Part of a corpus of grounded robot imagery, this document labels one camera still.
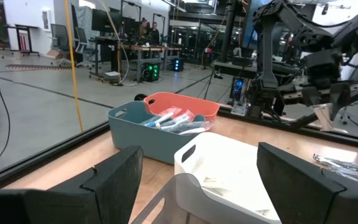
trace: wooden table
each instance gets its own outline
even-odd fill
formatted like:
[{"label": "wooden table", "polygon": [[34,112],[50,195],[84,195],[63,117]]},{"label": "wooden table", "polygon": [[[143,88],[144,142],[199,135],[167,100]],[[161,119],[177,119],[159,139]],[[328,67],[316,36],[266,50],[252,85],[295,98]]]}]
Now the wooden table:
[{"label": "wooden table", "polygon": [[[313,153],[344,161],[358,162],[358,148],[356,147],[229,118],[217,117],[212,131],[254,146],[257,146],[259,142],[267,142],[309,162],[313,162]],[[112,143],[111,134],[108,132],[5,188],[47,190],[93,167],[117,152],[118,150],[114,148]],[[132,210],[131,222],[172,176],[173,166],[153,159],[144,159],[142,181]]]}]

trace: clear plastic packaging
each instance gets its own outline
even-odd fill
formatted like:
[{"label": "clear plastic packaging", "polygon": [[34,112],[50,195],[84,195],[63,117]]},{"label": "clear plastic packaging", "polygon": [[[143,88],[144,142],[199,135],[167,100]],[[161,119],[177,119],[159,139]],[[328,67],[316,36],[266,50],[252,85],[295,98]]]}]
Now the clear plastic packaging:
[{"label": "clear plastic packaging", "polygon": [[175,125],[171,128],[165,128],[164,131],[169,131],[176,134],[193,134],[208,131],[215,125],[214,121],[197,121],[192,123],[183,123]]},{"label": "clear plastic packaging", "polygon": [[147,121],[143,121],[140,123],[141,125],[148,126],[148,127],[155,127],[156,123],[162,123],[171,117],[175,116],[181,111],[180,108],[172,106],[165,111],[159,113],[158,115],[154,116],[153,118],[148,119]]},{"label": "clear plastic packaging", "polygon": [[179,124],[185,124],[189,123],[194,119],[194,114],[190,110],[186,110],[182,115],[173,118],[170,121],[164,122],[164,123],[157,123],[156,127],[165,131],[166,129],[172,129],[175,126],[178,126]]}]

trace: yellow pole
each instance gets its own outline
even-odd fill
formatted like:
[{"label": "yellow pole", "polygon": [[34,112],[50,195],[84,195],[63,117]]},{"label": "yellow pole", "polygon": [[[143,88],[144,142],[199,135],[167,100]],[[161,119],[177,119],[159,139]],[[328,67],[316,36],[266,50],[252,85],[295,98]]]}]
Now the yellow pole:
[{"label": "yellow pole", "polygon": [[75,107],[77,110],[78,122],[80,124],[81,132],[84,131],[82,127],[80,106],[78,104],[78,91],[77,91],[77,82],[75,78],[75,64],[74,64],[74,53],[73,53],[73,36],[71,35],[71,25],[70,25],[70,14],[68,13],[68,4],[65,0],[65,9],[66,9],[66,21],[67,21],[67,30],[68,30],[68,43],[70,46],[70,58],[71,58],[71,71],[73,74],[73,85],[74,85],[74,97],[75,97]]}]

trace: office chair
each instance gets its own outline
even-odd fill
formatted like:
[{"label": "office chair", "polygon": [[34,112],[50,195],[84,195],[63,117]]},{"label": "office chair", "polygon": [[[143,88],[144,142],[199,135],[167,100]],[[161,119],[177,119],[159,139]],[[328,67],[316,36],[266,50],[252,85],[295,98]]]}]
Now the office chair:
[{"label": "office chair", "polygon": [[58,59],[56,63],[59,66],[71,63],[71,61],[67,59],[67,56],[70,54],[67,28],[58,24],[51,24],[50,26],[52,28],[52,49],[57,50],[63,55],[62,59]]},{"label": "office chair", "polygon": [[86,60],[84,59],[85,57],[83,57],[83,61],[77,64],[77,68],[86,65],[89,69],[92,69],[94,64],[91,63],[91,58],[97,54],[98,51],[96,49],[88,48],[88,39],[86,38],[84,29],[76,27],[75,30],[78,35],[78,39],[75,40],[79,42],[75,52],[82,54],[83,56],[86,55]]}]

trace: computer tower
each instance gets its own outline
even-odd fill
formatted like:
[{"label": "computer tower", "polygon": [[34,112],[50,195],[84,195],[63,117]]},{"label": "computer tower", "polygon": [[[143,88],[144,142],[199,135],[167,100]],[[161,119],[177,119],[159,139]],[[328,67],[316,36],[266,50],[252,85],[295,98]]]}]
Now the computer tower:
[{"label": "computer tower", "polygon": [[160,78],[160,64],[148,63],[144,70],[144,80],[147,82],[158,81]]},{"label": "computer tower", "polygon": [[182,58],[175,58],[173,59],[173,63],[172,63],[172,70],[174,72],[181,72],[183,71],[183,59]]}]

